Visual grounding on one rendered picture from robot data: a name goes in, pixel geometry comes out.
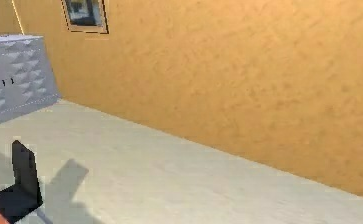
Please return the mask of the grey patterned cupboard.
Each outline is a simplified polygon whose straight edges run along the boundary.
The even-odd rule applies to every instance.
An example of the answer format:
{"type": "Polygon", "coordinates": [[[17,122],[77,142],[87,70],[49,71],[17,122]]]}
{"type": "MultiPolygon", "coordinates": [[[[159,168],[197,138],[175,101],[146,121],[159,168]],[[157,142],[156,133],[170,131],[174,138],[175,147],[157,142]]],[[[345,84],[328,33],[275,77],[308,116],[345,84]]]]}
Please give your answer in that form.
{"type": "Polygon", "coordinates": [[[0,35],[0,123],[53,105],[59,98],[44,38],[0,35]]]}

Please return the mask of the black chair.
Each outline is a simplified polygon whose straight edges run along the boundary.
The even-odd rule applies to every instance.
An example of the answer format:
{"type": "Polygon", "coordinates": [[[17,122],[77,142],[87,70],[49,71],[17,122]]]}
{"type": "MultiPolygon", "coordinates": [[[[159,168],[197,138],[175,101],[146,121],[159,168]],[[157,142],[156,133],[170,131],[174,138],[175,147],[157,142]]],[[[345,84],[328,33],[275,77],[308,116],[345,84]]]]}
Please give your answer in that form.
{"type": "Polygon", "coordinates": [[[0,214],[15,224],[43,204],[34,153],[20,141],[12,143],[14,184],[0,191],[0,214]]]}

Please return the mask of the framed wall picture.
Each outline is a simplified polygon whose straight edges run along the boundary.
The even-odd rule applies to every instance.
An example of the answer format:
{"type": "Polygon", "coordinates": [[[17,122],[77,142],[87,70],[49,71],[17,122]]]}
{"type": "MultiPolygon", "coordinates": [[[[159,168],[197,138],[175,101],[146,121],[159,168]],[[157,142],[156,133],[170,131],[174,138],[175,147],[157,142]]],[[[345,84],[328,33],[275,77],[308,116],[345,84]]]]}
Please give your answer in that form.
{"type": "Polygon", "coordinates": [[[67,30],[108,34],[107,0],[61,0],[67,30]]]}

